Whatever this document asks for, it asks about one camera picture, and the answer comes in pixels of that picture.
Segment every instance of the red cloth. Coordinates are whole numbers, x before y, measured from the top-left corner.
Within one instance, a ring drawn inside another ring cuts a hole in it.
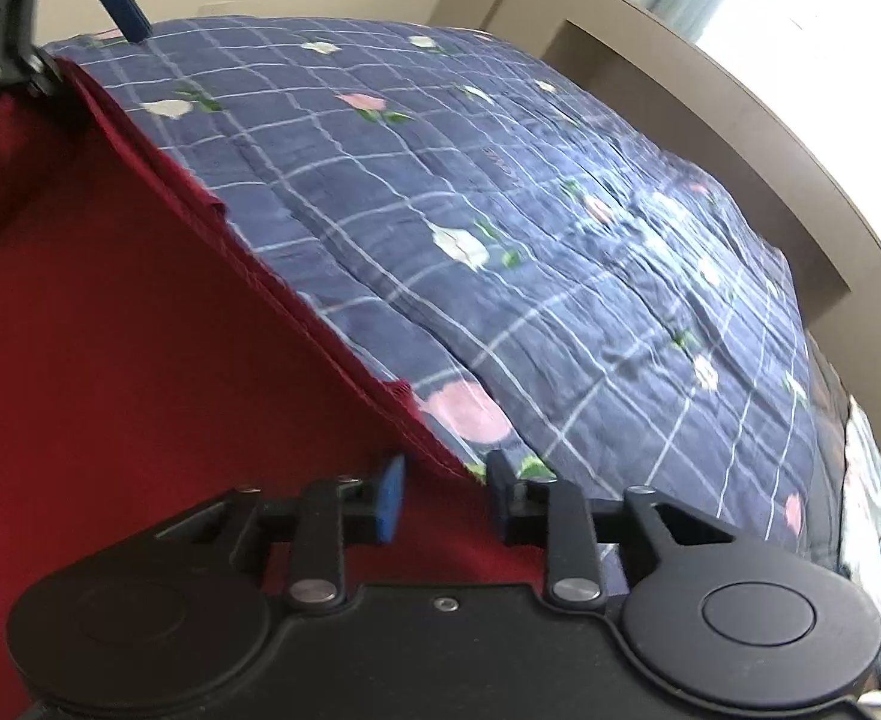
[[[26,707],[4,645],[17,595],[234,485],[295,494],[402,450],[396,543],[352,551],[352,579],[538,581],[410,391],[370,376],[216,199],[62,67],[91,113],[76,134],[0,100],[0,720]]]

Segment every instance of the green leaf print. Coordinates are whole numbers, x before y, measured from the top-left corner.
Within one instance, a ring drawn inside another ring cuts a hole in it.
[[[583,189],[581,189],[581,185],[573,180],[573,178],[568,178],[567,181],[562,182],[561,189],[564,194],[572,200],[580,202],[583,197]]]
[[[482,485],[487,483],[487,466],[481,463],[466,463],[463,467]]]
[[[557,479],[557,474],[548,469],[537,455],[528,455],[520,462],[519,479]]]
[[[202,97],[197,99],[197,104],[203,108],[207,113],[218,113],[223,111],[223,105],[218,103],[214,98]]]
[[[520,265],[522,260],[523,258],[520,256],[519,251],[505,251],[501,255],[501,265],[503,265],[505,268],[516,268],[516,266]]]
[[[684,351],[696,349],[698,346],[701,346],[697,341],[697,336],[695,336],[690,330],[671,330],[670,334],[674,346],[677,346],[677,348],[683,349]]]
[[[487,220],[483,220],[482,218],[476,218],[474,220],[474,226],[477,227],[484,235],[486,235],[492,241],[500,241],[500,232],[497,230],[495,225],[491,224]]]

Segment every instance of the quilted fabric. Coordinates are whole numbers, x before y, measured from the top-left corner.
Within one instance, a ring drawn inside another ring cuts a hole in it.
[[[55,50],[468,466],[497,447],[596,497],[656,485],[807,554],[821,460],[783,255],[600,101],[490,35],[401,23]]]

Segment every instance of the bed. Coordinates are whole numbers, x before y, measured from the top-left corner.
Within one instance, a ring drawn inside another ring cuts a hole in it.
[[[881,509],[856,531],[880,562],[844,555],[850,397],[783,255],[706,172],[540,61],[471,30],[247,17],[53,50],[376,375],[413,386],[472,472],[500,449],[594,497],[655,485],[876,579]]]

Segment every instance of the white flower print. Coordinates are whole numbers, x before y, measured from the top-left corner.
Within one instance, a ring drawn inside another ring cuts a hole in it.
[[[475,98],[480,98],[484,100],[485,103],[493,104],[495,101],[487,92],[478,89],[476,86],[462,86],[461,87],[468,95],[474,95]]]
[[[465,264],[471,271],[477,271],[490,259],[487,247],[468,231],[439,227],[429,221],[427,226],[434,233],[434,244],[452,260]]]
[[[322,53],[323,55],[328,55],[329,53],[335,53],[341,50],[340,46],[335,46],[333,43],[324,43],[323,41],[317,41],[317,43],[301,43],[300,47],[309,50],[309,52]]]
[[[419,49],[437,49],[439,47],[437,41],[427,35],[412,35],[408,40],[410,40],[410,45],[417,46]]]
[[[655,232],[647,233],[644,236],[644,245],[653,251],[660,259],[666,262],[672,262],[674,255],[671,254],[670,247],[664,242],[664,239]]]
[[[701,258],[701,262],[698,263],[698,269],[701,271],[701,276],[703,280],[708,282],[711,287],[717,287],[721,283],[721,276],[718,274],[717,269],[714,268],[714,264],[711,260],[708,260],[706,257]]]
[[[194,110],[194,103],[191,103],[190,100],[159,100],[157,103],[141,103],[141,108],[151,112],[154,116],[180,119]]]
[[[674,200],[672,197],[666,196],[662,191],[655,191],[653,194],[653,198],[658,201],[663,207],[668,210],[670,215],[677,220],[684,220],[690,215],[689,210],[684,208],[677,200]]]
[[[694,358],[694,375],[697,376],[698,384],[702,389],[717,391],[717,370],[703,354]]]

